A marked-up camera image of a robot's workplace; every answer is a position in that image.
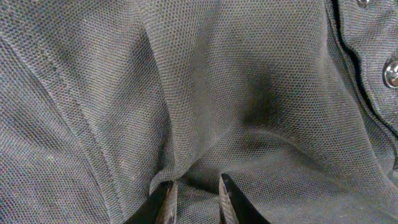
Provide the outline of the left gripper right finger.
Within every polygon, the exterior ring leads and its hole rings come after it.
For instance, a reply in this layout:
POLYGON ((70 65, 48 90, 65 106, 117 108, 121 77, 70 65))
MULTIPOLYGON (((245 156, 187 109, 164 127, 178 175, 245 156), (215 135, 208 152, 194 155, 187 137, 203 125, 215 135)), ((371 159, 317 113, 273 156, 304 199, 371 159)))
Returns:
POLYGON ((228 174, 219 181, 221 224, 271 224, 242 193, 228 174))

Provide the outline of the black polo shirt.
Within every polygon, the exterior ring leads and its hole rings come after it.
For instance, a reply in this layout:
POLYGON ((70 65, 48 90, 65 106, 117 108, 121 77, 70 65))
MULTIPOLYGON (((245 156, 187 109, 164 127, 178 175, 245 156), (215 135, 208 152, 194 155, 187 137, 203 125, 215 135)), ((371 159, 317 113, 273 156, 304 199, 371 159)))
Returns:
POLYGON ((396 1, 2 1, 1 222, 397 222, 396 1))

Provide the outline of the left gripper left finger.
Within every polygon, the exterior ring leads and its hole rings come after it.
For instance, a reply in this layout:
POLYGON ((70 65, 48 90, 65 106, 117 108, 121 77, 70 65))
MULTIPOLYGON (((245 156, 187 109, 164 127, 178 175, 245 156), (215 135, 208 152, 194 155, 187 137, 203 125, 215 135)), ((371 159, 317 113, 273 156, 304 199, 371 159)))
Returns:
POLYGON ((173 181, 160 183, 124 224, 174 224, 177 221, 177 190, 173 181))

